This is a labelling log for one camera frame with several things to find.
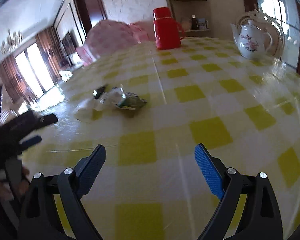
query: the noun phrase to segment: silver bolt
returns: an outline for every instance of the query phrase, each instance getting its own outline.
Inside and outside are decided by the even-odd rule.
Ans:
[[[264,172],[260,172],[260,177],[265,179],[267,177],[267,174],[265,174]]]
[[[69,175],[73,172],[73,169],[72,168],[67,168],[65,169],[65,174]]]
[[[41,173],[40,172],[37,172],[34,176],[33,176],[35,179],[38,179],[41,177]]]
[[[234,168],[229,168],[228,173],[229,174],[235,174],[237,171]]]

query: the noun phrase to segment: television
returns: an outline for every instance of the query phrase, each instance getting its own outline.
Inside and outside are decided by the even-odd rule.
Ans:
[[[75,53],[75,48],[77,47],[76,46],[76,43],[74,42],[74,39],[71,37],[71,34],[70,32],[68,32],[66,34],[66,36],[62,39],[62,45],[63,45],[63,48],[66,52],[66,54],[68,55],[68,57]]]

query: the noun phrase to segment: dark bottle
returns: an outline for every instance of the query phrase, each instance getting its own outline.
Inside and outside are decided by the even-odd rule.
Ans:
[[[193,15],[193,16],[192,16],[192,19],[191,19],[191,29],[192,29],[192,30],[199,30],[198,20],[197,20],[197,18],[195,17],[195,15]]]

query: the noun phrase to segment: red jug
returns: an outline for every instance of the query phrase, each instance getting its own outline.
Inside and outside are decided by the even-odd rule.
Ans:
[[[175,19],[171,17],[168,7],[160,7],[153,10],[155,44],[158,49],[174,49],[181,46],[185,33]]]

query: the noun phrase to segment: floral teapot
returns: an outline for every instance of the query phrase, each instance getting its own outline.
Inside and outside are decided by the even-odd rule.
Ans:
[[[247,59],[259,59],[271,48],[273,39],[270,33],[265,33],[248,20],[247,25],[241,25],[241,32],[231,24],[234,43],[237,45],[241,55]],[[265,36],[270,37],[270,44],[265,48]]]

